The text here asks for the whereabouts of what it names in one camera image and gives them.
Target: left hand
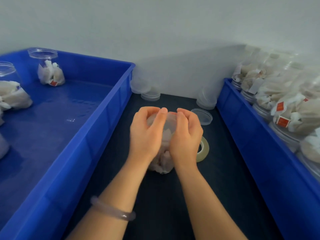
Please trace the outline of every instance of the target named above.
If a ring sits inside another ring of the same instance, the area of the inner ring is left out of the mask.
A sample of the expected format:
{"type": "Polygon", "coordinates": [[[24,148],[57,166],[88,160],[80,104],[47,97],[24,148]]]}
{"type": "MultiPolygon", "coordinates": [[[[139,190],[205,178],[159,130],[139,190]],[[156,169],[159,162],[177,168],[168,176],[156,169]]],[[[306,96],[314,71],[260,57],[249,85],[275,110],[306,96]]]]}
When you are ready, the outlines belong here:
{"type": "Polygon", "coordinates": [[[128,160],[148,166],[157,155],[162,141],[163,127],[166,122],[168,110],[166,108],[142,107],[134,115],[130,126],[130,150],[128,160]],[[151,126],[147,119],[156,114],[151,126]]]}

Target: forearm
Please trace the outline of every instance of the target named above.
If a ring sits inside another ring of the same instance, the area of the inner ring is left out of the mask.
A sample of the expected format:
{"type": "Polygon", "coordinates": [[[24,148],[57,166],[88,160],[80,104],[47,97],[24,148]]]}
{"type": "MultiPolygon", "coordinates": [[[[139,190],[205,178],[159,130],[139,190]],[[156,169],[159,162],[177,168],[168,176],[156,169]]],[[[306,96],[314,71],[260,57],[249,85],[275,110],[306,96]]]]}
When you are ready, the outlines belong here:
{"type": "Polygon", "coordinates": [[[196,167],[176,171],[197,240],[246,239],[196,167]]]}
{"type": "MultiPolygon", "coordinates": [[[[147,167],[138,165],[134,160],[127,160],[101,193],[99,200],[124,212],[131,212],[147,167]]],[[[122,239],[127,224],[125,220],[108,216],[91,207],[68,239],[122,239]]]]}

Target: hand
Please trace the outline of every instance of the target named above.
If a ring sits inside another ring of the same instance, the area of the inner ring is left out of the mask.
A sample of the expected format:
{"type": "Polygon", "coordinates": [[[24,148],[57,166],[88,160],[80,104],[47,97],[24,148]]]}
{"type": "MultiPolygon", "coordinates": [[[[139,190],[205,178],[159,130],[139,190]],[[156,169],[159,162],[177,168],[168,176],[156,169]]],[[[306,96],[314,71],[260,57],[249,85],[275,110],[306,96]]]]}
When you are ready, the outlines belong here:
{"type": "Polygon", "coordinates": [[[166,108],[142,107],[134,115],[130,126],[130,150],[128,160],[139,164],[149,165],[157,155],[162,141],[163,127],[168,110],[166,108]],[[147,125],[147,118],[152,114],[157,116],[151,126],[147,125]]]}
{"type": "Polygon", "coordinates": [[[177,109],[177,128],[170,141],[170,155],[174,167],[197,168],[197,153],[203,129],[198,116],[186,109],[177,109]]]}

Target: jar filled with paper packets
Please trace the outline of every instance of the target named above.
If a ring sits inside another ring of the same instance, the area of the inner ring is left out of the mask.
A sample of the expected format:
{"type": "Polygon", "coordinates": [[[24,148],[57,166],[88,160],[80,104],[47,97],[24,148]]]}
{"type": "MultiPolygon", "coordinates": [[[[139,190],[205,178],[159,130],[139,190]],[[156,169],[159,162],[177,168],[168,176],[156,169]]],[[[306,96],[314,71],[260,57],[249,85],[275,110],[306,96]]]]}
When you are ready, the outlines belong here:
{"type": "Polygon", "coordinates": [[[20,76],[10,62],[0,61],[0,125],[3,111],[8,109],[26,109],[32,100],[20,85],[20,76]]]}
{"type": "Polygon", "coordinates": [[[245,46],[242,61],[236,66],[231,77],[231,83],[237,90],[241,90],[241,83],[247,73],[258,68],[258,64],[255,62],[255,60],[260,50],[261,48],[259,47],[251,45],[245,46]]]}
{"type": "Polygon", "coordinates": [[[282,58],[282,56],[280,54],[279,60],[282,60],[285,65],[283,67],[280,65],[278,72],[265,78],[255,94],[256,102],[253,108],[267,122],[272,121],[270,110],[289,91],[292,82],[304,69],[304,64],[294,61],[296,60],[295,57],[284,56],[282,58]]]}
{"type": "Polygon", "coordinates": [[[307,135],[320,127],[320,72],[304,69],[292,82],[289,91],[271,109],[270,127],[296,151],[307,135]]]}
{"type": "Polygon", "coordinates": [[[320,128],[301,141],[297,157],[320,182],[320,128]]]}
{"type": "Polygon", "coordinates": [[[241,83],[241,94],[249,104],[254,104],[254,94],[264,82],[264,79],[275,72],[278,58],[279,54],[269,53],[265,50],[258,53],[255,63],[257,68],[250,70],[241,83]]]}
{"type": "Polygon", "coordinates": [[[37,73],[41,84],[49,84],[55,87],[65,83],[56,50],[30,48],[28,49],[28,53],[30,57],[39,60],[37,73]]]}

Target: fingernail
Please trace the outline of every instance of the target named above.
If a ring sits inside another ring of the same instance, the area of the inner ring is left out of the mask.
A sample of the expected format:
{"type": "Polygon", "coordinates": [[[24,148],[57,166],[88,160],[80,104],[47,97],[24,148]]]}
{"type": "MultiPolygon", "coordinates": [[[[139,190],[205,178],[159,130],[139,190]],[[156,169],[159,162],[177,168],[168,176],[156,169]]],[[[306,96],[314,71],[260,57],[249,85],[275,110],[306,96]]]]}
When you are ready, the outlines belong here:
{"type": "Polygon", "coordinates": [[[160,109],[159,112],[166,114],[166,113],[168,113],[168,109],[167,108],[162,108],[162,109],[160,109]]]}

